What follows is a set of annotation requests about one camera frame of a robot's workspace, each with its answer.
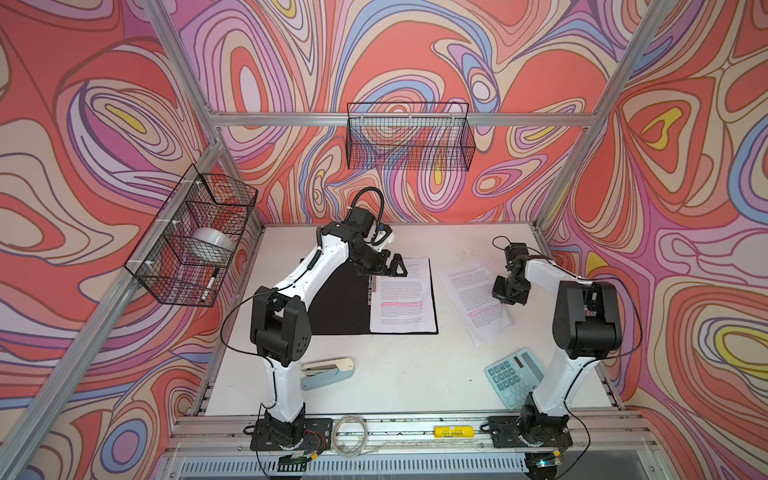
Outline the metal folder clip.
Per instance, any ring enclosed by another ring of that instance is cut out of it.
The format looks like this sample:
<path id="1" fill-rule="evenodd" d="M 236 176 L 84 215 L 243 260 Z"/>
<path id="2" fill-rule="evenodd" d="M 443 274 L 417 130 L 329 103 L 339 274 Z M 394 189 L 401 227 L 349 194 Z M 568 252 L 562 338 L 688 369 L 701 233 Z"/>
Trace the metal folder clip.
<path id="1" fill-rule="evenodd" d="M 367 306 L 368 308 L 371 308 L 371 305 L 373 303 L 373 294 L 376 290 L 376 280 L 373 275 L 368 276 L 368 283 L 367 283 Z"/>

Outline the black file folder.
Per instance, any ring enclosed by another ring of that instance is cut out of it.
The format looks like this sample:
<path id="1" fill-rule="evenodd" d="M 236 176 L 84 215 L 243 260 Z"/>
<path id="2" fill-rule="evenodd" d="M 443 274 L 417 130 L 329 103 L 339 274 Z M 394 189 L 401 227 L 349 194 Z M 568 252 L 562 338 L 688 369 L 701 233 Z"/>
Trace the black file folder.
<path id="1" fill-rule="evenodd" d="M 328 279 L 309 308 L 312 334 L 317 335 L 436 335 L 374 334 L 369 329 L 367 306 L 368 276 L 357 274 L 355 267 L 344 264 Z"/>

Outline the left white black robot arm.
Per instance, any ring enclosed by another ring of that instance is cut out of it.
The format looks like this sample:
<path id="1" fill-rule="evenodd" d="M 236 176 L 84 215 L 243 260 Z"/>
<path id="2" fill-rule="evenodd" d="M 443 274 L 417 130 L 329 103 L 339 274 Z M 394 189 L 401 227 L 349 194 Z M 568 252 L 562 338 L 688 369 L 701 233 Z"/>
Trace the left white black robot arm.
<path id="1" fill-rule="evenodd" d="M 273 404 L 261 425 L 273 442 L 294 446 L 305 435 L 306 406 L 297 362 L 311 341 L 309 308 L 320 289 L 342 265 L 352 264 L 362 274 L 405 276 L 402 257 L 386 246 L 394 239 L 385 225 L 375 229 L 350 221 L 332 222 L 316 229 L 316 245 L 282 281 L 260 287 L 252 297 L 250 341 L 272 371 Z"/>

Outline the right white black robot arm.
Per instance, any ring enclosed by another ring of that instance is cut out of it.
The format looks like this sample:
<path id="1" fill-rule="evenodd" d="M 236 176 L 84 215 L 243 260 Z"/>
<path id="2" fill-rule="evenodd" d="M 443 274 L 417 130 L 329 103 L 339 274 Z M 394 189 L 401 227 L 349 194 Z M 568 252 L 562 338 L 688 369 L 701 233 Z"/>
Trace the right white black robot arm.
<path id="1" fill-rule="evenodd" d="M 497 277 L 492 290 L 501 303 L 524 305 L 533 284 L 555 296 L 552 336 L 558 349 L 516 423 L 524 444 L 540 446 L 566 433 L 584 377 L 620 349 L 619 298 L 611 283 L 581 278 L 545 258 L 513 256 L 506 270 L 508 275 Z"/>

